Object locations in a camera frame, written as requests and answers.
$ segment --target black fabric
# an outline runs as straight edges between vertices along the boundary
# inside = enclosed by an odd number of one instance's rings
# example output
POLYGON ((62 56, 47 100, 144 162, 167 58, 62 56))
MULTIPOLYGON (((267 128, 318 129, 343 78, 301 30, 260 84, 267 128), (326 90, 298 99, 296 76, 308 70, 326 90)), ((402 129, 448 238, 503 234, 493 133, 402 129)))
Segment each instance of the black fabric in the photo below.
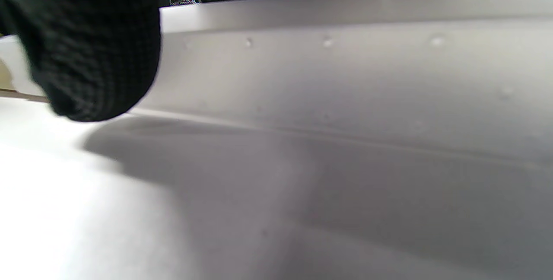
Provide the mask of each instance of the black fabric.
POLYGON ((154 81, 159 3, 0 0, 0 31, 19 35, 32 77, 56 113, 102 121, 128 111, 154 81))
POLYGON ((76 121, 126 112, 154 81, 158 0, 3 0, 54 111, 76 121))

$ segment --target white surface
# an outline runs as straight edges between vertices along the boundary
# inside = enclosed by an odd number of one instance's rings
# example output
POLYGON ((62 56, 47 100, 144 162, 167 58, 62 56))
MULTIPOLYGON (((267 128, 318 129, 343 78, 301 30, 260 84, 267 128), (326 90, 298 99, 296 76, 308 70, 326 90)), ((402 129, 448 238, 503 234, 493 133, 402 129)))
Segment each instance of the white surface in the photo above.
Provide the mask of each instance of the white surface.
POLYGON ((551 169, 174 120, 77 124, 21 99, 0 99, 0 116, 1 279, 550 279, 551 169))
POLYGON ((42 89, 31 81, 29 64, 19 38, 16 36, 0 38, 0 60, 4 61, 10 70, 12 85, 17 91, 28 95, 44 96, 42 89))
POLYGON ((136 112, 296 134, 0 99, 0 279, 549 280, 553 4, 442 1, 163 10, 136 112))

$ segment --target white table surface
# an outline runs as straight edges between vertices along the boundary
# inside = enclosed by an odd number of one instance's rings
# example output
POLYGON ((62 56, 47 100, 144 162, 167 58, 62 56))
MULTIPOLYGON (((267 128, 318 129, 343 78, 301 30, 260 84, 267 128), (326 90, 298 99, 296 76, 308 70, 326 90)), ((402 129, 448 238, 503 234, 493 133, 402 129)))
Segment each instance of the white table surface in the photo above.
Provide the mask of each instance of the white table surface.
POLYGON ((0 98, 0 279, 549 279, 550 170, 0 98))

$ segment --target patterned fabric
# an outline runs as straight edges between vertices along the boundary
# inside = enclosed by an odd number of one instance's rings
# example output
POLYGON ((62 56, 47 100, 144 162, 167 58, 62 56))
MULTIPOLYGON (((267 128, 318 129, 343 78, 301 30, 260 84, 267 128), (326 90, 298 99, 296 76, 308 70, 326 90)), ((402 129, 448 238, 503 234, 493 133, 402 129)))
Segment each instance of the patterned fabric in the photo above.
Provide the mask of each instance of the patterned fabric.
POLYGON ((158 0, 0 0, 54 111, 76 121, 126 112, 154 81, 158 0))
POLYGON ((128 111, 152 85, 163 1, 0 0, 0 30, 19 35, 56 113, 102 121, 128 111))

